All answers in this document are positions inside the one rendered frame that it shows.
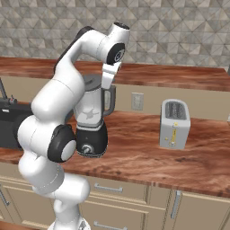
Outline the beige drawer front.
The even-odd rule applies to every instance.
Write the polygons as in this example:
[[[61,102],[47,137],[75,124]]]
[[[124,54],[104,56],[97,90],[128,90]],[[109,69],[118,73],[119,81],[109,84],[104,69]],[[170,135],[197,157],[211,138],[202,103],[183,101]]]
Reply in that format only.
[[[128,230],[162,230],[164,222],[163,208],[141,208],[135,205],[111,205],[104,202],[87,200],[80,205],[81,213],[92,230],[108,230],[93,225],[115,226]]]
[[[102,195],[106,197],[112,197],[115,199],[127,199],[137,203],[146,203],[146,186],[131,182],[114,181],[96,177],[87,177],[87,180],[91,184],[91,193],[95,195]],[[104,187],[119,188],[122,187],[122,193],[112,192],[107,190],[98,190],[94,188],[94,184],[99,183]]]

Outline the blender with black base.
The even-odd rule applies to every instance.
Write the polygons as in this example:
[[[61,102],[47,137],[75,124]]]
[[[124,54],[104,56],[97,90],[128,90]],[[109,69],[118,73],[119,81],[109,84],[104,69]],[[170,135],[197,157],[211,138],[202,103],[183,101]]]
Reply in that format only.
[[[101,157],[107,150],[108,132],[104,117],[113,113],[116,87],[108,90],[110,107],[105,110],[105,89],[100,75],[84,75],[85,93],[74,108],[76,124],[76,150],[85,157]]]

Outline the silver toaster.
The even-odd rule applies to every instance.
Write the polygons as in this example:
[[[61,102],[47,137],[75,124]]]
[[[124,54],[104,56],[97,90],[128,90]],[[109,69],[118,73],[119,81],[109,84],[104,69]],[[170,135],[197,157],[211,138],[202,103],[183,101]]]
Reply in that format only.
[[[190,132],[190,114],[185,102],[167,99],[162,102],[159,146],[183,149]]]

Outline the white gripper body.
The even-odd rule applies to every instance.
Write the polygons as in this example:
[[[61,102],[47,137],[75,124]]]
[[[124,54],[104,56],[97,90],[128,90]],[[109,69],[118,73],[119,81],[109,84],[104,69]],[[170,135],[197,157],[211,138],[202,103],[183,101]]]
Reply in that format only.
[[[120,62],[114,63],[113,65],[103,64],[102,65],[102,88],[110,89],[111,83],[114,76],[118,73],[121,66]]]

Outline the dark tap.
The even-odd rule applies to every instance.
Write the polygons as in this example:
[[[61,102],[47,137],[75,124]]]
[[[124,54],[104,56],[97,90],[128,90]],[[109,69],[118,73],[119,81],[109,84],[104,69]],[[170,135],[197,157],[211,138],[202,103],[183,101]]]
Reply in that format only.
[[[13,96],[11,96],[10,98],[7,97],[1,78],[0,78],[0,92],[2,94],[2,96],[0,97],[0,102],[3,102],[6,105],[17,103],[17,100]]]

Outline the grey wall outlet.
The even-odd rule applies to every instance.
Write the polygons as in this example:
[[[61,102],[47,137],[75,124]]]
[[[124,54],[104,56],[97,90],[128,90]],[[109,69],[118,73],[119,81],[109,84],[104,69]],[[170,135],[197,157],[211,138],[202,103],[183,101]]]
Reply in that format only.
[[[143,110],[144,106],[144,95],[142,93],[131,94],[131,108],[136,111]]]

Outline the beige cupboard door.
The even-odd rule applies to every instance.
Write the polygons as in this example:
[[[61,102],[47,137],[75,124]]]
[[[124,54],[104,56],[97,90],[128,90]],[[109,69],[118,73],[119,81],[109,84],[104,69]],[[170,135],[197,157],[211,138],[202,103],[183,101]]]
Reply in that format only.
[[[54,222],[53,201],[36,194],[30,184],[0,180],[0,189],[10,202],[6,208],[15,224],[47,230]]]
[[[175,192],[172,193],[164,230],[228,230],[230,199],[181,192],[175,219],[171,219]]]

